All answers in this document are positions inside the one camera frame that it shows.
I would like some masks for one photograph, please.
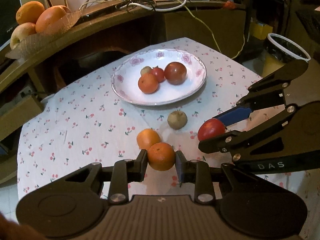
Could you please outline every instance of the yellow cable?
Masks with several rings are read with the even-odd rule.
[[[242,44],[241,50],[239,50],[239,52],[237,53],[237,55],[235,55],[235,56],[232,57],[231,59],[235,59],[236,57],[238,57],[238,56],[240,55],[240,53],[241,53],[242,50],[243,50],[244,45],[245,45],[245,37],[244,37],[244,34],[243,34],[243,44]]]
[[[92,3],[92,2],[103,3],[103,2],[106,2],[106,1],[107,1],[107,0],[104,0],[104,1],[91,1],[91,2],[84,3],[82,6],[84,6],[85,4],[88,4],[88,3]],[[189,10],[189,8],[188,8],[187,6],[184,6],[184,7],[186,8],[186,10],[188,11],[188,13],[189,13],[195,20],[201,22],[201,23],[210,31],[210,33],[211,33],[211,35],[212,35],[212,38],[213,38],[213,40],[214,40],[214,43],[216,44],[216,46],[217,46],[217,48],[218,48],[218,51],[222,54],[221,49],[220,49],[220,47],[219,47],[219,45],[218,45],[218,43],[217,43],[217,41],[216,41],[216,38],[215,38],[215,36],[214,36],[214,34],[213,34],[213,31],[210,29],[210,27],[209,27],[204,21],[202,21],[201,19],[199,19],[199,18],[197,18],[196,16],[194,16],[193,13]],[[238,57],[238,56],[240,55],[240,53],[242,52],[242,50],[243,50],[243,48],[244,48],[244,45],[245,45],[245,37],[244,37],[244,35],[243,35],[243,44],[242,44],[242,47],[241,47],[241,49],[238,51],[238,53],[236,54],[236,56],[232,57],[231,59],[235,59],[236,57]]]
[[[222,54],[221,49],[220,49],[220,47],[219,47],[219,45],[218,45],[218,43],[217,43],[217,41],[216,41],[216,38],[214,37],[213,31],[210,29],[210,27],[209,27],[207,24],[205,24],[204,21],[202,21],[202,20],[200,20],[199,18],[197,18],[196,16],[194,16],[193,13],[189,10],[189,8],[188,8],[187,6],[184,6],[184,7],[187,9],[187,11],[190,13],[190,15],[191,15],[194,19],[196,19],[197,21],[201,22],[201,23],[211,32],[212,38],[213,38],[213,40],[214,40],[214,42],[215,42],[215,44],[216,44],[219,52]]]

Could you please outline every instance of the cable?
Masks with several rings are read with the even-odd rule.
[[[93,3],[93,2],[104,3],[104,2],[106,2],[106,1],[108,1],[108,0],[104,0],[104,1],[98,1],[98,0],[97,0],[97,1],[87,2],[87,3]],[[212,35],[212,38],[213,38],[213,40],[214,40],[214,43],[215,43],[215,45],[216,45],[217,48],[218,48],[218,51],[222,54],[221,49],[220,49],[220,47],[219,47],[219,45],[218,45],[218,43],[217,43],[217,41],[216,41],[216,39],[215,39],[215,36],[214,36],[213,31],[210,29],[210,27],[209,27],[204,21],[202,21],[201,19],[199,19],[199,18],[197,18],[196,16],[193,15],[193,13],[192,13],[192,12],[189,10],[189,8],[185,5],[185,4],[187,3],[187,0],[184,0],[183,2],[182,2],[181,0],[176,0],[176,1],[178,1],[178,2],[180,3],[180,5],[175,6],[175,7],[171,7],[171,8],[165,8],[165,9],[156,8],[156,1],[155,1],[155,0],[152,0],[152,1],[154,2],[154,5],[149,4],[151,7],[145,6],[145,5],[140,4],[140,3],[138,3],[138,2],[133,2],[134,0],[128,0],[128,1],[129,1],[129,3],[127,3],[126,5],[120,7],[119,9],[124,9],[124,8],[126,8],[126,10],[128,11],[128,6],[139,6],[139,7],[143,8],[143,9],[146,9],[146,10],[149,10],[149,11],[154,10],[154,11],[156,11],[156,12],[170,12],[170,11],[174,11],[174,10],[177,10],[177,9],[180,9],[180,8],[184,7],[184,8],[188,11],[188,13],[189,13],[195,20],[197,20],[198,22],[201,22],[201,23],[210,31],[210,33],[211,33],[211,35]],[[244,39],[244,42],[243,42],[243,44],[242,44],[241,49],[238,51],[238,53],[236,54],[236,56],[234,56],[234,57],[231,58],[231,59],[235,59],[235,58],[238,57],[238,56],[240,55],[240,53],[242,52],[242,50],[243,50],[243,48],[244,48],[244,45],[245,45],[245,37],[244,37],[244,35],[243,35],[243,39]]]
[[[79,10],[81,10],[82,7],[84,7],[85,5],[87,5],[87,4],[89,4],[89,3],[105,3],[105,2],[107,2],[107,1],[109,1],[109,0],[103,0],[103,1],[96,0],[96,1],[85,2],[85,3],[83,3],[83,4],[80,6]]]
[[[170,12],[170,11],[174,11],[174,10],[180,9],[181,7],[185,6],[186,3],[187,3],[187,0],[184,0],[183,3],[180,4],[180,5],[175,6],[175,7],[171,7],[171,8],[166,8],[166,9],[151,8],[151,7],[145,6],[145,5],[140,4],[140,3],[135,3],[135,2],[128,3],[128,6],[140,6],[141,8],[144,8],[144,9],[149,10],[149,11],[155,10],[156,12]]]
[[[234,57],[232,57],[231,59],[235,59],[236,57],[238,57],[240,55],[240,53],[242,52],[243,48],[244,48],[244,45],[245,45],[245,37],[243,35],[243,44],[242,44],[242,47],[241,47],[241,50],[238,51],[237,55],[235,55]]]

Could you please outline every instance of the trash can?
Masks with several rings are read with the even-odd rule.
[[[308,62],[310,55],[297,43],[275,33],[269,33],[264,41],[264,66],[262,77],[266,77],[294,59]]]

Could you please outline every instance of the white plate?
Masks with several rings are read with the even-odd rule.
[[[140,70],[159,66],[163,70],[170,62],[180,62],[187,68],[187,78],[181,85],[167,80],[153,94],[144,94],[138,87]],[[197,92],[204,84],[207,70],[196,56],[178,49],[153,49],[135,54],[116,68],[111,78],[113,91],[124,101],[135,105],[156,106],[171,104]]]

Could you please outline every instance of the red tomato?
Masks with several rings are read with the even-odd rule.
[[[226,131],[224,124],[218,119],[212,118],[204,122],[198,131],[199,141],[216,137],[217,135],[223,134]]]
[[[171,62],[164,69],[164,76],[172,85],[181,85],[186,80],[187,68],[180,62]]]
[[[164,81],[164,70],[162,68],[154,67],[150,73],[156,76],[159,83]]]
[[[237,8],[236,4],[234,2],[231,1],[227,1],[224,5],[223,5],[224,9],[228,9],[228,10],[234,10]]]

